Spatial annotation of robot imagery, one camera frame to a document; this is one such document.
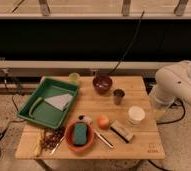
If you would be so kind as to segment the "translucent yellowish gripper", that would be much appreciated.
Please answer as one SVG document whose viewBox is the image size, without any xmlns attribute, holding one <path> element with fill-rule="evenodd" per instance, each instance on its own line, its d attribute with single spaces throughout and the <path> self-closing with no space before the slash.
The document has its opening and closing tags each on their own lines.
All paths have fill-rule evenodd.
<svg viewBox="0 0 191 171">
<path fill-rule="evenodd" d="M 174 97 L 163 91 L 160 87 L 153 87 L 149 93 L 152 115 L 156 121 L 166 113 L 166 110 L 174 102 Z"/>
</svg>

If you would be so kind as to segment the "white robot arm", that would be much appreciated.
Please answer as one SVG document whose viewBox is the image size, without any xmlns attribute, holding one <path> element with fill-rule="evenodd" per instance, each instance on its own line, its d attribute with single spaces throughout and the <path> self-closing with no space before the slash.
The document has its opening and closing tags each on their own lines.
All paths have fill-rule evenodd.
<svg viewBox="0 0 191 171">
<path fill-rule="evenodd" d="M 149 93 L 152 115 L 160 120 L 177 98 L 191 106 L 191 61 L 184 60 L 160 68 Z"/>
</svg>

